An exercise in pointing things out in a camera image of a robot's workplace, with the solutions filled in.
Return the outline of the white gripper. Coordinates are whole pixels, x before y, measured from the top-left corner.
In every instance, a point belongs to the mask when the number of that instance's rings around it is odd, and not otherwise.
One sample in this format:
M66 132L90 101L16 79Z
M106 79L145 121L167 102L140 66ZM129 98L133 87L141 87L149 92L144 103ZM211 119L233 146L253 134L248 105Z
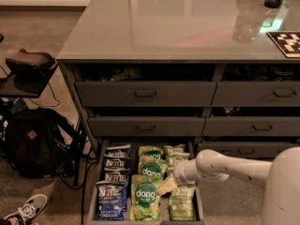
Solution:
M158 187L157 195L162 196L177 188L180 185L192 184L197 180L197 167L194 160L184 160L175 165L173 177L167 177Z

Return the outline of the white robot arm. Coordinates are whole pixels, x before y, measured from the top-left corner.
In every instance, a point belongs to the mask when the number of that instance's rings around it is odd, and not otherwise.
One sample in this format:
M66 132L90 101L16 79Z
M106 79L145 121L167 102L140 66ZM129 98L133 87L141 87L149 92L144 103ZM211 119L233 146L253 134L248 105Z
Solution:
M228 157L204 149L176 164L157 188L161 196L180 185L234 176L264 189L262 225L300 225L300 148L292 147L271 161Z

